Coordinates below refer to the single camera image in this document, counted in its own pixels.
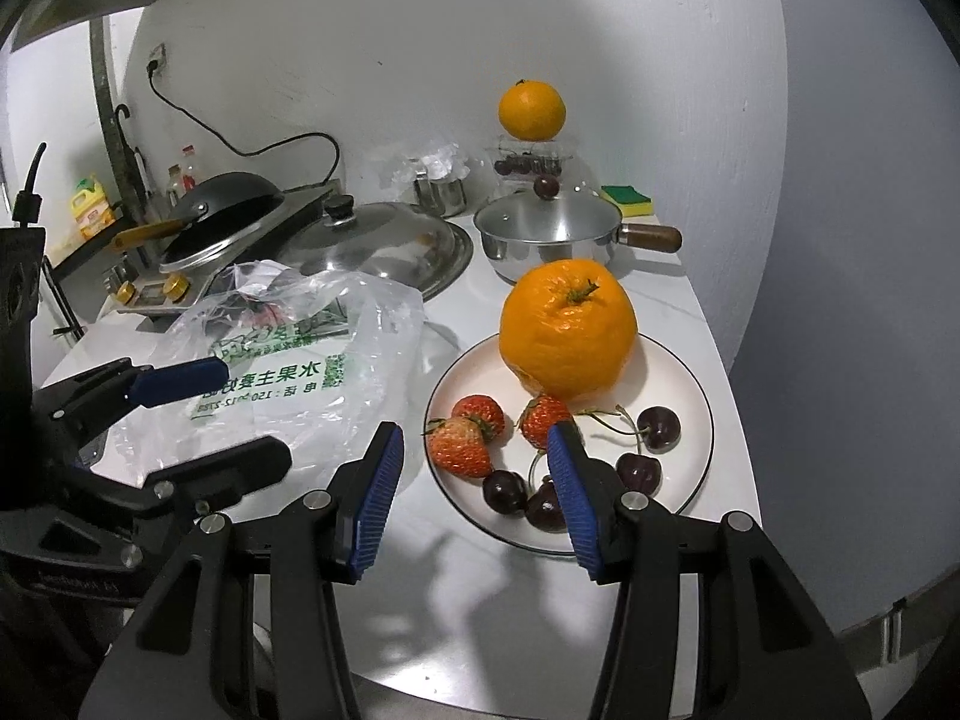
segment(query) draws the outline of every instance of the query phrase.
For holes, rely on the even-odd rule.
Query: strawberry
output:
[[[477,423],[483,440],[490,443],[507,427],[503,409],[489,395],[468,395],[453,404],[451,416],[465,416]]]
[[[520,432],[537,449],[546,450],[546,433],[557,422],[573,420],[570,409],[550,395],[537,395],[520,415]]]
[[[457,476],[483,479],[493,473],[480,426],[465,416],[431,419],[426,428],[426,453],[441,469]]]

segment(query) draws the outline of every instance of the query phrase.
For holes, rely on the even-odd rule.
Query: saucepan lid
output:
[[[413,205],[355,205],[343,194],[323,210],[321,220],[286,242],[277,261],[306,276],[362,271],[414,287],[429,299],[462,274],[472,257],[464,230]]]

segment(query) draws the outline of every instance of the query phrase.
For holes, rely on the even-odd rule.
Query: yellow bottle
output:
[[[89,241],[116,220],[107,201],[104,185],[95,175],[77,184],[77,194],[70,199],[70,210],[73,212],[73,218],[77,220],[80,234],[85,241]]]

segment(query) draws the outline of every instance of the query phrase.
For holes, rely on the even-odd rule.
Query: sponge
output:
[[[649,217],[654,212],[654,201],[633,187],[600,187],[600,196],[616,205],[624,217]]]

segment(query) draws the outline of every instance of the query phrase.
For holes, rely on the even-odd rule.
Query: wooden handle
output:
[[[189,223],[182,218],[169,221],[158,221],[156,224],[143,224],[131,227],[122,233],[117,233],[110,241],[113,251],[130,251],[132,248],[142,247],[147,241],[157,241],[179,233]]]
[[[649,248],[651,251],[665,251],[668,254],[680,251],[683,245],[683,235],[675,227],[637,224],[631,221],[620,225],[616,240],[627,247]]]

